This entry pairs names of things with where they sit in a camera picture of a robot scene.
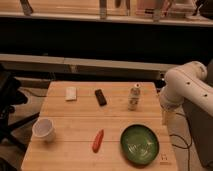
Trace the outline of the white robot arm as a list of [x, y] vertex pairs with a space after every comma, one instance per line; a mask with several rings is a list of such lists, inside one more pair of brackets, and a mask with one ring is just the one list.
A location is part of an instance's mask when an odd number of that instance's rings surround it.
[[182, 105], [185, 99], [213, 117], [213, 87], [204, 82], [206, 77], [207, 67], [199, 61], [176, 66], [165, 73], [166, 85], [159, 92], [163, 125], [169, 123], [174, 116], [174, 110]]

